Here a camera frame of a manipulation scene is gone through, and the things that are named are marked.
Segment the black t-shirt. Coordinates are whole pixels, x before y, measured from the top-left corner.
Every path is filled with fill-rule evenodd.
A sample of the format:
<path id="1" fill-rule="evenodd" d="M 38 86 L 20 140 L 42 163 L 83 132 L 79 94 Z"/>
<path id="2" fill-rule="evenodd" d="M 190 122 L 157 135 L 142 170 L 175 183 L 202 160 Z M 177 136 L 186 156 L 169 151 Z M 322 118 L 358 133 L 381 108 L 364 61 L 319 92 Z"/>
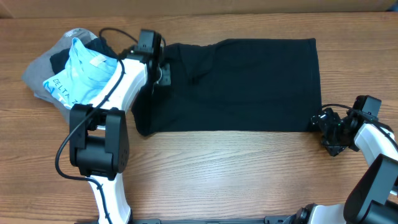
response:
<path id="1" fill-rule="evenodd" d="M 315 39 L 227 39 L 165 48 L 167 86 L 146 84 L 132 106 L 139 134 L 311 132 L 322 97 Z"/>

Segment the black garment in pile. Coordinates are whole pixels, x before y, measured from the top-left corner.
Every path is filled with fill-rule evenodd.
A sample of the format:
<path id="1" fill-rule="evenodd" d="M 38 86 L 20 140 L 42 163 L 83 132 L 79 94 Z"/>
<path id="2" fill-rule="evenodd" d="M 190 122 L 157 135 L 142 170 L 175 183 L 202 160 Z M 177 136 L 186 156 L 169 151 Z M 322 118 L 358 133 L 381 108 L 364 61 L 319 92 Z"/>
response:
<path id="1" fill-rule="evenodd" d="M 85 47 L 111 58 L 117 57 L 116 52 L 106 43 L 104 38 L 96 38 L 85 44 Z M 50 57 L 50 63 L 54 74 L 58 74 L 65 68 L 65 64 L 69 59 L 69 50 L 70 49 L 64 49 Z"/>

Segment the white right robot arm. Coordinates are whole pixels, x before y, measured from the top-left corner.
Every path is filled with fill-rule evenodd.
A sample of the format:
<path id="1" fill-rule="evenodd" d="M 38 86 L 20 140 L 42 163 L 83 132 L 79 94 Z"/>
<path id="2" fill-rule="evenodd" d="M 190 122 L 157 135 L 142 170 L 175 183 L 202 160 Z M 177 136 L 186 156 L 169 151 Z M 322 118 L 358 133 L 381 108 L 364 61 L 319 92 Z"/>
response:
<path id="1" fill-rule="evenodd" d="M 381 122 L 374 109 L 347 107 L 340 118 L 332 104 L 323 105 L 313 122 L 321 128 L 328 150 L 350 148 L 363 154 L 369 166 L 346 202 L 337 205 L 309 204 L 286 223 L 397 223 L 397 143 L 392 129 Z"/>

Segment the light blue printed t-shirt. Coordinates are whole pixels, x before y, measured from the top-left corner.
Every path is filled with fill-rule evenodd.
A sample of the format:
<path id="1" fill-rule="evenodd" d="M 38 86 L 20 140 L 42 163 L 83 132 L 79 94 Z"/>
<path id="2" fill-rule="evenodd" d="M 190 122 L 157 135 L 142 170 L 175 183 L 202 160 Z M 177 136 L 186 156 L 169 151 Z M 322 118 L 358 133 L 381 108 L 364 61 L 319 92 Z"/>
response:
<path id="1" fill-rule="evenodd" d="M 75 104 L 87 105 L 106 86 L 114 75 L 118 61 L 86 48 L 74 37 L 65 68 L 43 81 L 43 87 L 52 97 L 71 109 Z"/>

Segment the grey folded garment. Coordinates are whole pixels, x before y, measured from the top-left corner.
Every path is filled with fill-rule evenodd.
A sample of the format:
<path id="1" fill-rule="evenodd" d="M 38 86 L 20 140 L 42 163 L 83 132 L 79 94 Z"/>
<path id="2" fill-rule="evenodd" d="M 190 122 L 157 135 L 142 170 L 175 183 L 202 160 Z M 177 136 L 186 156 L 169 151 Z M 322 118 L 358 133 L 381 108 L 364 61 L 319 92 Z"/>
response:
<path id="1" fill-rule="evenodd" d="M 44 89 L 43 82 L 55 75 L 50 63 L 50 57 L 61 50 L 69 49 L 72 45 L 72 38 L 74 37 L 79 38 L 84 44 L 97 38 L 94 33 L 87 29 L 72 29 L 64 33 L 50 50 L 31 62 L 22 75 L 22 80 L 34 92 L 34 96 L 53 104 L 61 112 L 67 123 L 69 123 L 69 110 Z"/>

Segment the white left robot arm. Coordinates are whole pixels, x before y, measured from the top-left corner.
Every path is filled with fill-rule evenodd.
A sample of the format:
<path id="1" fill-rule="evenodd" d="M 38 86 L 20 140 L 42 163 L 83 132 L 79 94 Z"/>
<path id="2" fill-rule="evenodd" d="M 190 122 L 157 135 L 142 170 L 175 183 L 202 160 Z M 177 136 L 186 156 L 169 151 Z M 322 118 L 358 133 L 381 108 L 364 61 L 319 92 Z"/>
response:
<path id="1" fill-rule="evenodd" d="M 164 44 L 138 44 L 118 62 L 114 75 L 88 105 L 70 112 L 70 163 L 88 182 L 98 208 L 97 223 L 132 223 L 123 171 L 129 159 L 126 111 L 151 84 L 170 82 L 163 71 Z"/>

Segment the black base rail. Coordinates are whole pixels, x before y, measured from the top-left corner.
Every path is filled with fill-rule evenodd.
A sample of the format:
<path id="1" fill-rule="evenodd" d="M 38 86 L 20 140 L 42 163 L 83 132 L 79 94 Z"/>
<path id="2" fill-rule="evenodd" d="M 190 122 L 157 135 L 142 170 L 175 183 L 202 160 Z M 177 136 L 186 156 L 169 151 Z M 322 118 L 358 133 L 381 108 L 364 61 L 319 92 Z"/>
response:
<path id="1" fill-rule="evenodd" d="M 160 220 L 140 219 L 129 220 L 127 224 L 283 224 L 293 223 L 295 215 L 266 216 L 264 218 L 235 218 L 235 219 L 207 219 L 207 220 Z"/>

